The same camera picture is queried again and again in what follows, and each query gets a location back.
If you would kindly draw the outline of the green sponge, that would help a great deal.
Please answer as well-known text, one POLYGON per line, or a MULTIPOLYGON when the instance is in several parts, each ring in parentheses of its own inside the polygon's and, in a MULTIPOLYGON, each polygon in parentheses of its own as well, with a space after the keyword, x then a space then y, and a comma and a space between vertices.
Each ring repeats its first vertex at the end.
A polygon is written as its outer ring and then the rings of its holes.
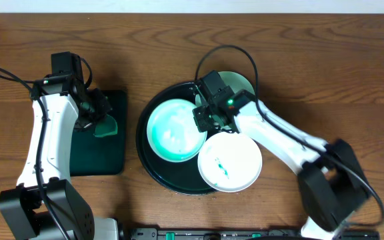
POLYGON ((116 120, 110 116, 107 115, 104 119, 100 120, 96 126, 94 131, 95 137, 108 137, 112 135, 116 135, 118 132, 118 126, 116 120))

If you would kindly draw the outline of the green-stained plate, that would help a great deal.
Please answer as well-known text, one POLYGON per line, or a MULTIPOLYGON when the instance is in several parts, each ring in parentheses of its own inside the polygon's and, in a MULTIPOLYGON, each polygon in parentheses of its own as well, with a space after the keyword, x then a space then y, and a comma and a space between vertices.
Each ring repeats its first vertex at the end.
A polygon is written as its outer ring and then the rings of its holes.
POLYGON ((152 110, 146 136, 153 152, 165 161, 182 163, 196 156, 207 139, 195 124, 196 105, 184 99, 170 99, 152 110))

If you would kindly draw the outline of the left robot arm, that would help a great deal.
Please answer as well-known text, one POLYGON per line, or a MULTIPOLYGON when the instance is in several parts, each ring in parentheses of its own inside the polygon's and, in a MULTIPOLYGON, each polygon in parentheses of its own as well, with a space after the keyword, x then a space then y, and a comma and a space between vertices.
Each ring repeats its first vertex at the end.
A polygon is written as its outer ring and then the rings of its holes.
POLYGON ((74 129, 106 118, 106 98, 88 91, 72 73, 34 82, 33 132, 26 164, 14 189, 0 193, 0 212, 16 239, 120 239, 114 218, 94 216, 71 184, 74 129))

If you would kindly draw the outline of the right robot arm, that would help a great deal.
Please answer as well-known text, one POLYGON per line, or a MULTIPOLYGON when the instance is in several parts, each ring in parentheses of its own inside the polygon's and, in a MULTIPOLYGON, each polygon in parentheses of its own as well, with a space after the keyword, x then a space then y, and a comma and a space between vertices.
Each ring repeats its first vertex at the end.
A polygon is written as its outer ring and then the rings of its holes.
POLYGON ((196 94, 194 120, 201 132, 218 132, 203 144, 198 170, 203 180, 222 192, 237 192, 257 180, 263 168, 263 146, 298 178, 308 218, 300 234, 334 239, 346 220, 369 198, 367 180, 349 144, 330 145, 274 114, 254 94, 196 94))

